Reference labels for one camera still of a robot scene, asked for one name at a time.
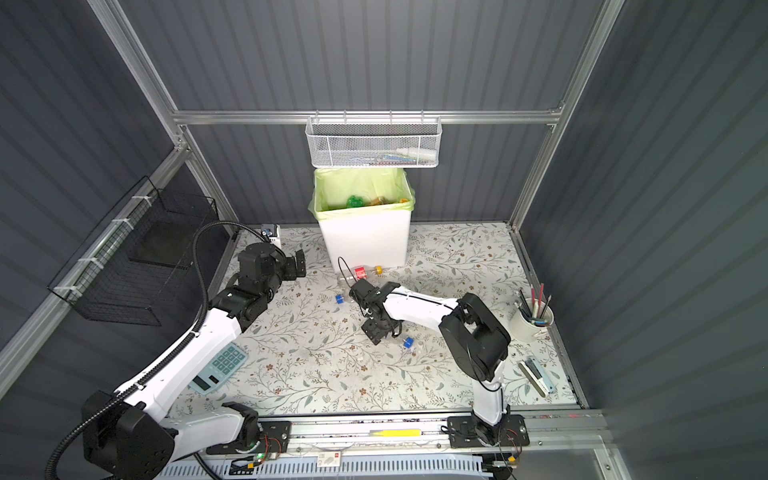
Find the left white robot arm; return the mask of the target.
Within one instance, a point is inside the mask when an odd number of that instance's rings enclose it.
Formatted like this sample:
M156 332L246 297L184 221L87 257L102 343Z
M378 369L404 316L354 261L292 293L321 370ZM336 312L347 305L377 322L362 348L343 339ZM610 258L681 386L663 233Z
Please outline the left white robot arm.
M264 448L259 415L229 401L183 420L167 415L182 391L266 311L283 283L306 275L303 251L288 256L271 243L248 245L230 285L203 304L202 318L148 367L112 393L83 405L86 461L116 479L153 479L167 464L216 445L251 453Z

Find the clear bottle red label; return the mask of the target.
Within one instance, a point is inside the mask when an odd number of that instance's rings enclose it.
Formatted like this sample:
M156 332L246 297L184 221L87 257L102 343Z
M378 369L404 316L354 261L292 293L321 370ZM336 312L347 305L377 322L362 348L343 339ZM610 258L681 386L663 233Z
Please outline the clear bottle red label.
M368 280L381 276L383 268L381 266L355 266L351 268L344 266L342 273L350 284L354 284L359 280Z

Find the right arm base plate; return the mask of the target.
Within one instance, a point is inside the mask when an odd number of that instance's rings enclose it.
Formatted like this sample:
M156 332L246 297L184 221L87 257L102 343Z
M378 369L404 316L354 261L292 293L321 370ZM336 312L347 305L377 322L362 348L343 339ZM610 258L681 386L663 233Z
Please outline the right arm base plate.
M518 414L503 414L498 424L490 426L476 415L450 416L441 426L455 449L503 447L521 449L530 445L525 419Z

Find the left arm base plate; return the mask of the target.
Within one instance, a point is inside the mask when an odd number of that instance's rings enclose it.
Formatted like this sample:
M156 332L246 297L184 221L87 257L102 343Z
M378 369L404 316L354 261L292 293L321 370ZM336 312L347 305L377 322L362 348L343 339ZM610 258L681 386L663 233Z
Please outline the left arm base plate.
M290 442L293 424L289 421L262 421L246 426L236 438L208 447L208 455L266 454L280 455Z

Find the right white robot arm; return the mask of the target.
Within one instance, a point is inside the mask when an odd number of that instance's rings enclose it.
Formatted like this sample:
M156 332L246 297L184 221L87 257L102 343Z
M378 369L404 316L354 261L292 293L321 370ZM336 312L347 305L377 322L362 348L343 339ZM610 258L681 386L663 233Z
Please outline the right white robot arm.
M458 368L473 380L473 415L488 428L501 423L511 335L477 295L438 298L396 282L377 287L365 279L355 282L349 295L363 314L363 332L375 345L399 336L405 322L440 333Z

